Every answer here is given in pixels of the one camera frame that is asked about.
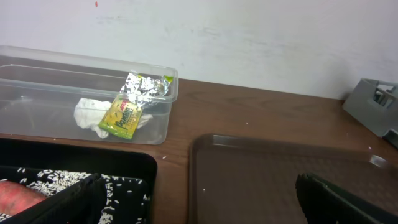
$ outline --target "red vegetable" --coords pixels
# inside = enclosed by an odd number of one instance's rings
[[[15,215],[45,200],[46,197],[21,184],[0,181],[0,212]]]

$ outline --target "wall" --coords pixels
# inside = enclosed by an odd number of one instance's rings
[[[398,82],[397,21],[396,0],[1,0],[0,44],[341,98],[361,77]]]

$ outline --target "tabletop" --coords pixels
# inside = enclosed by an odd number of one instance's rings
[[[158,146],[58,138],[56,141],[151,155],[158,163],[153,223],[182,224],[188,220],[190,145],[203,134],[370,151],[398,162],[398,152],[345,112],[342,104],[341,100],[181,79],[167,138]],[[54,141],[10,134],[0,137]]]

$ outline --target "clear plastic container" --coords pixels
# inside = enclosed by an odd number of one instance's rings
[[[102,139],[90,128],[79,127],[74,112],[80,99],[112,103],[131,70],[144,77],[173,77],[165,96],[148,97],[157,103],[142,112],[142,117],[152,117],[147,124],[130,140],[112,134]],[[160,144],[177,93],[178,73],[173,68],[0,46],[0,133]]]

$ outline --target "brown tray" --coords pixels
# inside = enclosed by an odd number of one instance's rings
[[[189,223],[307,223],[295,191],[305,172],[398,215],[397,169],[380,157],[207,134],[190,151]]]

